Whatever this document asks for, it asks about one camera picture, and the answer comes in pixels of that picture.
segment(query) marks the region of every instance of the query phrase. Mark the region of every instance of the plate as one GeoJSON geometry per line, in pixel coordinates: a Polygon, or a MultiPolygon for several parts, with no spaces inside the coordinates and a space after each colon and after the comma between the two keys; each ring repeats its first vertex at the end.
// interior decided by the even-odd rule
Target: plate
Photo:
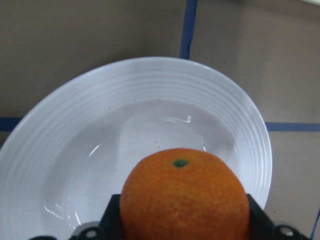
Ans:
{"type": "Polygon", "coordinates": [[[271,145],[253,101],[205,65],[142,57],[71,80],[17,125],[0,151],[0,239],[68,239],[139,160],[171,148],[217,155],[265,206],[271,145]]]}

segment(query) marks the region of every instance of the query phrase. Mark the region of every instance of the white object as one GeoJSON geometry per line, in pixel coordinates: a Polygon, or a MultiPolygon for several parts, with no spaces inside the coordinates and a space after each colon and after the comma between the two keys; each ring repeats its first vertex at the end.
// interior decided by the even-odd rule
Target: white object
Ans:
{"type": "Polygon", "coordinates": [[[220,157],[265,206],[268,132],[226,76],[189,60],[143,57],[73,79],[32,109],[0,151],[0,239],[68,239],[101,219],[139,160],[181,147],[220,157]]]}

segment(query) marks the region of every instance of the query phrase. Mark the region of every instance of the table surface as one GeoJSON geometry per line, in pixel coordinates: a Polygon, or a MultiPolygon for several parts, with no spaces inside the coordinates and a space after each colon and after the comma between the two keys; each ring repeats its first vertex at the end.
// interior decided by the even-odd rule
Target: table surface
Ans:
{"type": "MultiPolygon", "coordinates": [[[[0,120],[118,60],[178,57],[186,2],[8,1],[0,7],[0,120]]],[[[298,0],[198,0],[190,59],[225,74],[269,129],[265,212],[309,236],[320,207],[320,6],[298,0]],[[316,124],[305,131],[291,123],[316,124]]],[[[10,132],[0,131],[0,146],[10,132]]]]}

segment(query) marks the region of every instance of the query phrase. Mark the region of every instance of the tangerine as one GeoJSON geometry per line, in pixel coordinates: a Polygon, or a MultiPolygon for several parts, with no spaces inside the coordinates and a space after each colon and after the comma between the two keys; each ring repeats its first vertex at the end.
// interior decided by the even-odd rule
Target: tangerine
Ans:
{"type": "Polygon", "coordinates": [[[127,240],[248,240],[249,203],[227,165],[175,148],[141,160],[120,197],[127,240]]]}

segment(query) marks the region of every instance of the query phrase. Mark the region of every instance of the white bowl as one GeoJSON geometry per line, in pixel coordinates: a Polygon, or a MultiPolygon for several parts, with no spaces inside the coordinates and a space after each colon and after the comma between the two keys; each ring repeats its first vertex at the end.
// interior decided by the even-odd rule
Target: white bowl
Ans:
{"type": "Polygon", "coordinates": [[[73,79],[31,110],[0,151],[0,239],[69,238],[100,220],[139,160],[179,147],[220,157],[265,206],[268,132],[226,76],[189,60],[143,57],[73,79]]]}

